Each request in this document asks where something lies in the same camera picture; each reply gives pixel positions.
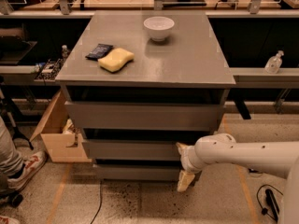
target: concrete floor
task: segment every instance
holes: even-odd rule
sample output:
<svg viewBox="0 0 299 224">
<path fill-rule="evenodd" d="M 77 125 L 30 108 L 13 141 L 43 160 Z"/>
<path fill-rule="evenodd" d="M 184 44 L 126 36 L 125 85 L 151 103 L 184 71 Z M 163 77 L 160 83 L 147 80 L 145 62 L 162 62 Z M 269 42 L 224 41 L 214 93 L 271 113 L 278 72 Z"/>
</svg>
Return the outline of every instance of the concrete floor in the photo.
<svg viewBox="0 0 299 224">
<path fill-rule="evenodd" d="M 276 114 L 271 105 L 249 105 L 251 119 L 243 120 L 227 105 L 219 133 L 237 142 L 299 141 L 297 105 Z M 35 127 L 21 126 L 28 137 Z M 16 141 L 23 156 L 44 149 L 37 138 L 31 151 Z M 53 163 L 45 166 L 21 192 L 24 200 L 13 208 L 0 202 L 0 214 L 21 224 L 265 224 L 276 223 L 261 214 L 256 194 L 269 184 L 283 192 L 286 181 L 267 174 L 250 174 L 233 164 L 208 166 L 194 187 L 178 193 L 177 183 L 100 181 L 90 163 Z M 281 195 L 275 192 L 280 201 Z M 259 198 L 264 202 L 264 189 Z"/>
</svg>

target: small bottle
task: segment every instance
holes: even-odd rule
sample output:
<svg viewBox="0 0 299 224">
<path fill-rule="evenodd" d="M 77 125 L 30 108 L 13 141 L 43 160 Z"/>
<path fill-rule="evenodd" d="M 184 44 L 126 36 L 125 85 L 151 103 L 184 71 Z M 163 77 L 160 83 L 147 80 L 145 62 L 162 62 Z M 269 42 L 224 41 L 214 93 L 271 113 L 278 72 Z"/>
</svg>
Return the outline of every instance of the small bottle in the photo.
<svg viewBox="0 0 299 224">
<path fill-rule="evenodd" d="M 269 59 L 269 61 L 267 62 L 266 66 L 264 67 L 266 72 L 272 73 L 272 74 L 277 73 L 282 64 L 281 56 L 283 56 L 283 55 L 284 55 L 283 51 L 279 50 L 278 54 L 276 56 L 271 57 Z"/>
<path fill-rule="evenodd" d="M 71 52 L 71 51 L 67 48 L 67 45 L 63 45 L 63 46 L 62 46 L 62 56 L 63 56 L 63 61 L 64 61 L 64 63 L 65 63 L 65 61 L 66 61 L 68 55 L 70 54 L 70 52 Z"/>
</svg>

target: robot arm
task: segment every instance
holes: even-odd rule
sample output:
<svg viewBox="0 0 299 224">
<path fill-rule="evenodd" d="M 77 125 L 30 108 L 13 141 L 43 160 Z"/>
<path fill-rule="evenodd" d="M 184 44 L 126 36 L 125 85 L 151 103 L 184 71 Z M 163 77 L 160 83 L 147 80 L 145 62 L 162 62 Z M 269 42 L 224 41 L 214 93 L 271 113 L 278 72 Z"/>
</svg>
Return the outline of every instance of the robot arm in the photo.
<svg viewBox="0 0 299 224">
<path fill-rule="evenodd" d="M 279 224 L 292 224 L 299 219 L 299 142 L 238 144 L 227 133 L 200 138 L 194 146 L 177 143 L 183 169 L 178 191 L 184 191 L 206 166 L 233 163 L 243 167 L 288 178 Z"/>
</svg>

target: sneaker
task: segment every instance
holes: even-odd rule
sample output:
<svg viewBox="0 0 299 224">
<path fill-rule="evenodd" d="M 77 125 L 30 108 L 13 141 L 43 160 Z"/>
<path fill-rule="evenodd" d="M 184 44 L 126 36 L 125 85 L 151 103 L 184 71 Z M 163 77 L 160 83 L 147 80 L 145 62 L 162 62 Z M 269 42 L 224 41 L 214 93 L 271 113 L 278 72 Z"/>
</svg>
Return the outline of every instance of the sneaker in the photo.
<svg viewBox="0 0 299 224">
<path fill-rule="evenodd" d="M 7 180 L 10 189 L 21 191 L 25 188 L 30 179 L 37 173 L 37 171 L 45 164 L 47 155 L 44 151 L 39 151 L 25 161 L 25 167 L 19 178 L 9 178 Z"/>
<path fill-rule="evenodd" d="M 12 217 L 0 216 L 0 224 L 20 224 L 20 222 Z"/>
</svg>

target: yellow sponge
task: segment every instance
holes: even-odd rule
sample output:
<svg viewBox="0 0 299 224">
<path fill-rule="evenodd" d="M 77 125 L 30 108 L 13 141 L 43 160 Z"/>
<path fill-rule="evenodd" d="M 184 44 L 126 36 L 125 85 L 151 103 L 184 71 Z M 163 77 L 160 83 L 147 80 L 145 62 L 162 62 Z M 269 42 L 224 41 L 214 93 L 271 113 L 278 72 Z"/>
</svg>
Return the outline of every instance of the yellow sponge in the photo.
<svg viewBox="0 0 299 224">
<path fill-rule="evenodd" d="M 116 72 L 134 59 L 134 54 L 126 49 L 113 49 L 107 56 L 98 59 L 99 65 L 110 72 Z"/>
</svg>

